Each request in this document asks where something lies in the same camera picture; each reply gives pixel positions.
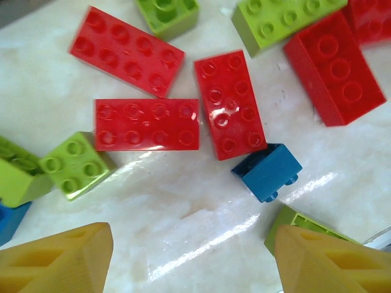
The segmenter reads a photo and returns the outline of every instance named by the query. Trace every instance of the lego brick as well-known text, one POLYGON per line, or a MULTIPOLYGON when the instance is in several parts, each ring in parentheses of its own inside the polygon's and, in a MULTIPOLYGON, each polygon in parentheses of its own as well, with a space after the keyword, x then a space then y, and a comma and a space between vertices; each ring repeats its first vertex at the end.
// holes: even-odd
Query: lego brick
POLYGON ((341 11, 284 50, 326 126, 347 125, 386 101, 341 11))
POLYGON ((102 293, 112 251, 108 223, 1 250, 0 292, 102 293))
POLYGON ((221 160, 267 147, 243 51, 194 62, 214 150, 221 160))
POLYGON ((12 239, 30 205, 31 203, 25 203, 10 209, 0 204, 0 246, 12 239))
POLYGON ((391 292, 391 253, 288 225, 275 251, 286 293, 391 292))
POLYGON ((97 99, 98 151, 199 149, 197 99, 97 99))
POLYGON ((269 203, 277 190, 298 179, 302 167, 285 145, 268 143, 265 150, 250 154, 232 173, 240 178, 258 200, 269 203))
POLYGON ((348 0, 246 0, 232 15, 247 51, 254 57, 314 21, 338 10, 348 0))
POLYGON ((39 160, 68 200, 85 194, 116 169, 110 157, 96 152, 92 145, 91 133, 76 132, 39 160))
POLYGON ((391 39, 390 0, 349 0, 343 13, 360 44, 391 39))
POLYGON ((153 35, 169 41, 196 26, 199 17, 197 0, 137 0, 153 35))
POLYGON ((314 219, 311 219, 306 215, 295 211, 289 206, 284 205, 279 214, 277 215, 277 218, 274 221, 273 226, 271 227, 270 232, 265 239, 265 246, 272 255, 274 255, 274 240, 276 238, 277 230, 282 225, 298 226, 301 228, 309 229, 311 231, 334 236, 342 240, 350 241, 352 243, 358 243, 353 239, 350 239, 349 237, 346 237, 345 235, 328 228, 326 225, 318 223, 314 219))
POLYGON ((183 51, 94 7, 70 53, 159 98, 167 97, 185 59, 183 51))
POLYGON ((0 136, 1 204, 17 208, 50 192, 53 184, 39 158, 0 136))

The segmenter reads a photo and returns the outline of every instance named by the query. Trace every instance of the lime green lego brick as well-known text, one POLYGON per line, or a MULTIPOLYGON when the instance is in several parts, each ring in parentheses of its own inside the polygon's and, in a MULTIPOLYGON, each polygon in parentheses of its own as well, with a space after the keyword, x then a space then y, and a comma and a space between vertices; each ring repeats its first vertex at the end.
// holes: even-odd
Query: lime green lego brick
POLYGON ((92 134, 76 132, 39 160, 42 170, 68 200, 86 193, 117 167, 104 152, 93 148, 92 134))
POLYGON ((196 26, 200 6, 196 0, 137 0, 152 33, 169 41, 196 26))
POLYGON ((17 208, 50 192, 53 183, 38 166, 39 157, 0 136, 0 198, 17 208))
POLYGON ((274 221, 273 226, 270 229, 268 236, 265 239, 265 246, 274 255, 274 239, 276 238, 277 230, 281 225, 291 225, 299 226, 311 231, 324 233, 330 236, 334 236, 339 239, 343 239, 352 243, 358 243, 353 239, 338 233, 316 221, 310 219, 309 217, 295 211, 289 206, 283 206, 282 210, 279 212, 276 221, 274 221))
POLYGON ((247 51, 260 50, 347 5, 348 0, 246 0, 232 15, 247 51))

